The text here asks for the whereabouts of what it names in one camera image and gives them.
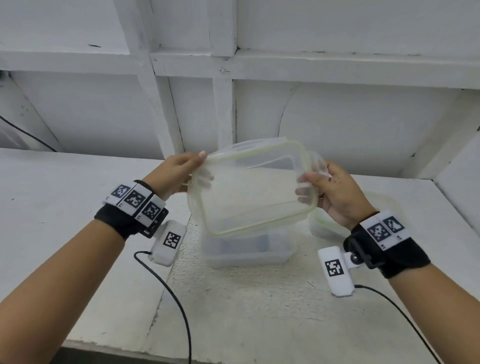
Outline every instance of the table surface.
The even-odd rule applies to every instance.
[[[0,300],[68,241],[121,181],[159,161],[0,149]],[[431,260],[480,298],[480,239],[431,181],[355,176],[365,191],[393,197]],[[187,224],[185,195],[169,199],[169,218]],[[339,244],[294,232],[297,253],[284,265],[209,268],[192,219],[173,268],[149,265],[168,283],[189,319],[193,358],[208,363],[434,363],[408,323],[382,297],[330,294],[316,251]],[[186,331],[168,292],[133,259],[149,250],[128,240],[65,346],[158,358],[187,356]],[[400,303],[377,271],[352,271]]]

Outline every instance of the hand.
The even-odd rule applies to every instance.
[[[376,210],[347,171],[333,162],[326,163],[332,175],[330,180],[316,172],[308,172],[299,181],[310,182],[318,188],[318,207],[323,208],[336,223],[352,230]]]
[[[170,156],[150,172],[143,181],[147,183],[162,200],[166,201],[176,192],[187,192],[186,183],[194,170],[200,167],[206,152],[183,153]]]

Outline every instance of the plastic food container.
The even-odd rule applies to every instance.
[[[328,175],[321,157],[298,142],[272,138],[235,144],[210,154],[192,174],[188,205],[209,236],[268,235],[305,219],[316,207],[317,189],[297,181],[313,170]]]
[[[408,227],[407,218],[402,206],[393,197],[385,194],[377,194],[375,192],[365,191],[365,197],[374,208],[379,211],[390,210],[394,216],[405,227]],[[338,225],[333,219],[321,208],[316,208],[308,216],[308,224],[310,232],[314,236],[324,239],[344,239],[350,235],[350,231],[341,225]]]
[[[282,264],[297,251],[290,235],[291,230],[292,228],[279,228],[265,235],[227,239],[203,231],[202,257],[213,268]]]

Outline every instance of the wire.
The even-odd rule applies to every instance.
[[[185,321],[185,327],[187,328],[187,337],[188,337],[188,364],[192,364],[192,337],[190,336],[190,327],[188,326],[188,320],[187,320],[187,315],[185,314],[185,311],[183,310],[183,307],[179,301],[179,299],[177,298],[177,296],[173,293],[173,291],[170,289],[170,287],[165,283],[165,281],[163,279],[161,279],[161,277],[156,274],[147,264],[145,264],[144,262],[142,262],[138,257],[137,257],[137,254],[147,254],[147,255],[150,255],[151,252],[147,252],[147,251],[140,251],[140,252],[136,252],[135,254],[133,254],[133,257],[135,258],[135,260],[140,263],[142,266],[144,266],[144,268],[146,270],[148,270],[150,273],[152,273],[155,278],[157,278],[160,283],[162,283],[164,285],[164,287],[167,289],[167,291],[172,295],[173,299],[175,300],[175,302],[177,303],[180,311],[181,311],[181,314],[183,316],[183,320]]]
[[[434,359],[437,361],[438,364],[442,364],[440,362],[440,360],[437,358],[437,356],[435,355],[435,353],[433,352],[433,350],[430,348],[430,346],[427,344],[427,341],[423,338],[423,336],[420,334],[420,332],[417,330],[417,328],[415,327],[415,325],[410,321],[410,319],[408,318],[408,316],[400,309],[400,307],[397,306],[397,304],[395,302],[393,302],[390,298],[388,298],[387,296],[385,296],[383,293],[381,293],[380,291],[377,291],[375,288],[372,288],[372,287],[368,287],[368,286],[363,286],[361,284],[356,284],[355,285],[355,288],[365,288],[367,290],[370,290],[372,292],[375,292],[375,293],[378,293],[379,295],[381,295],[383,298],[385,298],[388,302],[390,302],[393,306],[395,306],[395,308],[400,311],[400,313],[403,315],[403,317],[408,321],[408,323],[410,324],[410,326],[413,327],[413,329],[415,330],[415,332],[417,333],[417,335],[419,336],[419,338],[422,340],[422,342],[425,344],[425,346],[427,347],[428,351],[430,352],[430,354],[432,354],[432,356],[434,357]]]
[[[21,131],[22,133],[24,134],[27,134],[29,137],[31,138],[34,138],[36,141],[38,141],[39,143],[43,144],[44,146],[46,146],[47,148],[49,148],[52,152],[56,152],[55,149],[53,149],[51,146],[49,146],[47,143],[45,142],[42,142],[40,139],[38,139],[36,136],[33,136],[31,135],[30,133],[26,132],[25,130],[19,128],[18,126],[16,125],[13,125],[11,122],[9,122],[7,119],[5,119],[3,116],[0,115],[0,119],[2,119],[4,122],[6,122],[7,124],[9,124],[11,127]]]

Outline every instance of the white sensor device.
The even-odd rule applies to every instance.
[[[164,267],[171,266],[186,232],[187,227],[175,220],[162,224],[154,235],[156,240],[148,259]]]
[[[318,251],[318,258],[322,264],[330,290],[335,297],[351,296],[355,291],[349,269],[360,265],[350,259],[352,253],[342,253],[338,246],[330,246]]]

